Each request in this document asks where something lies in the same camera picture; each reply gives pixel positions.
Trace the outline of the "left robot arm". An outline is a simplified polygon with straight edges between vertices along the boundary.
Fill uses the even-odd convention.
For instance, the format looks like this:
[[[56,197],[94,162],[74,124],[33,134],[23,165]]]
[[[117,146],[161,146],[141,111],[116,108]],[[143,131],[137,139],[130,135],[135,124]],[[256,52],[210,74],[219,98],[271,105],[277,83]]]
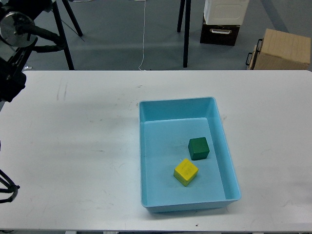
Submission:
[[[17,49],[9,60],[0,59],[2,102],[11,102],[25,88],[26,75],[22,70],[33,51],[50,53],[66,48],[65,39],[34,22],[43,11],[51,11],[55,3],[55,0],[0,2],[0,40]]]

